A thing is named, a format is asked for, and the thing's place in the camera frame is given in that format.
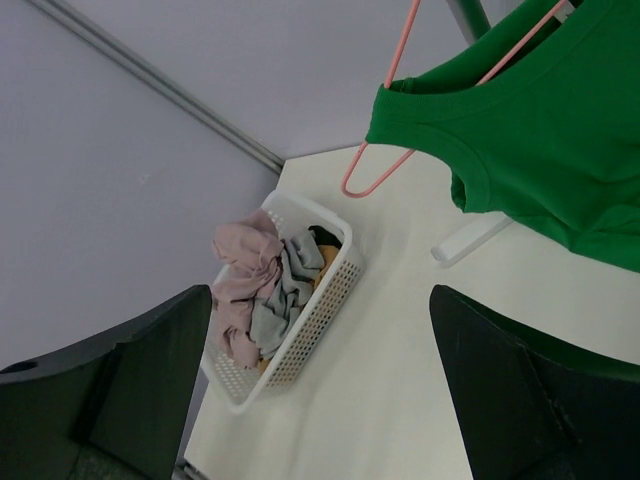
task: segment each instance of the pink cloth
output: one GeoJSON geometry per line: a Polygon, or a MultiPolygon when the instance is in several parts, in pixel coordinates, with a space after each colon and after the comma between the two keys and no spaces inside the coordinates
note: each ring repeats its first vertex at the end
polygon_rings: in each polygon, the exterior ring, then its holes
{"type": "Polygon", "coordinates": [[[263,210],[216,229],[213,250],[230,266],[213,286],[217,301],[215,341],[241,367],[255,368],[260,350],[249,338],[253,299],[268,298],[282,276],[278,231],[263,210]]]}

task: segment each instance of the clothes hanger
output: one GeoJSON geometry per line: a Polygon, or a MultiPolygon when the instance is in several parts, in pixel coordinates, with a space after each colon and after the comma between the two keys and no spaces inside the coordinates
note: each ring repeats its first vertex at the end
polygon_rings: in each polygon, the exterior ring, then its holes
{"type": "MultiPolygon", "coordinates": [[[[411,27],[413,26],[413,21],[415,20],[416,14],[418,13],[418,7],[420,6],[420,1],[421,0],[413,0],[413,3],[411,4],[411,9],[409,10],[409,14],[407,15],[407,19],[405,21],[404,28],[402,30],[400,41],[398,42],[398,46],[396,47],[396,51],[393,56],[393,60],[391,61],[391,67],[389,68],[389,72],[387,73],[387,77],[385,78],[385,81],[384,81],[384,88],[388,89],[391,87],[391,82],[393,81],[393,78],[396,74],[398,63],[400,63],[400,57],[402,56],[404,47],[407,44],[407,39],[409,38],[409,33],[411,32],[411,27]]],[[[540,21],[536,23],[534,27],[531,30],[529,30],[529,32],[527,32],[527,34],[524,37],[522,37],[522,39],[520,39],[518,43],[516,43],[513,46],[513,48],[511,48],[511,50],[509,50],[509,52],[507,52],[507,54],[504,57],[502,57],[500,61],[496,63],[496,65],[480,79],[480,81],[476,84],[476,86],[482,85],[483,83],[486,83],[491,78],[493,78],[495,74],[498,73],[502,69],[502,67],[504,67],[506,63],[509,60],[511,60],[513,56],[516,53],[518,53],[520,49],[529,40],[531,40],[531,38],[536,33],[538,33],[538,31],[541,28],[565,6],[567,1],[568,0],[559,0],[558,3],[556,3],[553,6],[553,8],[551,8],[551,10],[549,10],[549,12],[547,12],[547,14],[543,16],[540,19],[540,21]]],[[[396,162],[386,172],[384,172],[380,176],[380,178],[378,178],[375,182],[373,182],[373,184],[366,190],[363,190],[362,192],[351,192],[347,188],[347,184],[349,183],[349,179],[351,178],[353,171],[358,165],[358,162],[360,161],[362,154],[364,153],[364,151],[367,149],[368,146],[369,146],[369,143],[367,143],[366,141],[362,142],[362,144],[360,145],[360,148],[358,149],[358,152],[356,153],[355,157],[353,157],[353,160],[351,161],[351,164],[349,165],[349,168],[347,169],[342,179],[342,184],[341,184],[342,193],[344,193],[347,197],[350,197],[350,198],[366,197],[371,192],[373,192],[376,188],[378,188],[387,178],[389,178],[393,172],[395,172],[398,168],[400,168],[400,166],[415,152],[415,150],[407,150],[407,152],[404,155],[402,155],[398,160],[396,160],[396,162]]]]}

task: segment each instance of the tabletop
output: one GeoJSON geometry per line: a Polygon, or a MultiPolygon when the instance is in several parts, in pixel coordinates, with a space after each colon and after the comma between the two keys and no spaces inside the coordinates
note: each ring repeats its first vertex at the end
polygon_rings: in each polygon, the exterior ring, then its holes
{"type": "MultiPolygon", "coordinates": [[[[354,153],[290,160],[278,188],[349,222],[366,271],[287,393],[236,416],[209,387],[185,456],[210,480],[472,478],[429,319],[436,284],[640,364],[640,275],[569,253],[518,224],[441,269],[430,248],[473,218],[451,202],[450,171],[416,153],[354,200],[340,192],[354,153]]],[[[369,147],[352,189],[399,153],[369,147]]]]}

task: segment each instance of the white laundry basket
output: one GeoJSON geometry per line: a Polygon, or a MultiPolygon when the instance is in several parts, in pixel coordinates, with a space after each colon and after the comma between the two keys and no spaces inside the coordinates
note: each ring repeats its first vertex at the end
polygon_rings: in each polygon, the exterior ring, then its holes
{"type": "MultiPolygon", "coordinates": [[[[299,195],[276,190],[262,204],[280,238],[290,238],[320,225],[342,241],[342,248],[320,286],[302,310],[264,374],[237,367],[214,343],[215,311],[202,356],[202,368],[231,411],[242,413],[261,394],[279,393],[290,386],[362,273],[364,262],[353,245],[351,227],[335,213],[299,195]]],[[[227,275],[223,268],[216,283],[227,275]]]]}

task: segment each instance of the green shirt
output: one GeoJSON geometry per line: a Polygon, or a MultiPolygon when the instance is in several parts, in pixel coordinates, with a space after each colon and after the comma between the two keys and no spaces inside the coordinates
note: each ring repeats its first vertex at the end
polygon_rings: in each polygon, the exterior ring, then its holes
{"type": "Polygon", "coordinates": [[[571,251],[640,272],[640,0],[584,0],[488,83],[556,0],[380,88],[366,140],[432,154],[464,212],[503,211],[571,251]]]}

